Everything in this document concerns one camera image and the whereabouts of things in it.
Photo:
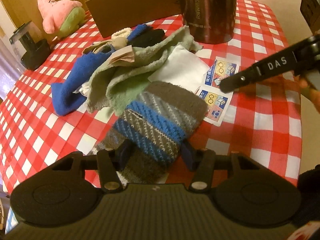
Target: table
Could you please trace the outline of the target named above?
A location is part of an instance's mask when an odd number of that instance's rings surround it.
[[[87,154],[102,140],[117,117],[104,108],[92,114],[81,106],[58,117],[52,106],[50,84],[64,82],[84,47],[102,41],[94,20],[57,44],[36,71],[26,71],[0,106],[0,172],[4,191],[70,152]],[[170,35],[182,25],[181,15],[155,20],[154,28]],[[197,55],[208,65],[215,57],[238,60],[243,70],[287,46],[272,10],[254,1],[238,0],[234,38],[225,44],[204,44]],[[292,73],[286,73],[235,92],[221,127],[202,122],[190,142],[226,155],[240,151],[293,184],[297,183],[301,157],[300,92]],[[215,176],[217,182],[222,173]],[[181,158],[169,171],[167,182],[188,184],[192,173]],[[94,171],[86,179],[99,186]]]

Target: pink plush toy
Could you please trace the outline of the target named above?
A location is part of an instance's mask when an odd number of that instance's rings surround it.
[[[38,0],[38,8],[43,18],[44,31],[55,33],[59,38],[74,33],[84,23],[85,11],[78,1]]]

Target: human hand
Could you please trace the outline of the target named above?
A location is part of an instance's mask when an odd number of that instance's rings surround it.
[[[301,88],[307,88],[309,86],[307,80],[302,76],[299,77],[299,86]],[[315,90],[313,88],[309,88],[310,90],[310,100],[315,105],[315,108],[320,113],[320,91]]]

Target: cardboard box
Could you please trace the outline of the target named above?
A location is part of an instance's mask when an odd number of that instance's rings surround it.
[[[181,12],[179,0],[87,0],[86,4],[104,38]]]

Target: striped knit glove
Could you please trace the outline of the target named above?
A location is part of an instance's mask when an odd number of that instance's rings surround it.
[[[165,82],[153,82],[131,102],[96,146],[117,149],[128,138],[137,147],[120,174],[134,183],[154,183],[180,154],[207,112],[205,101]]]

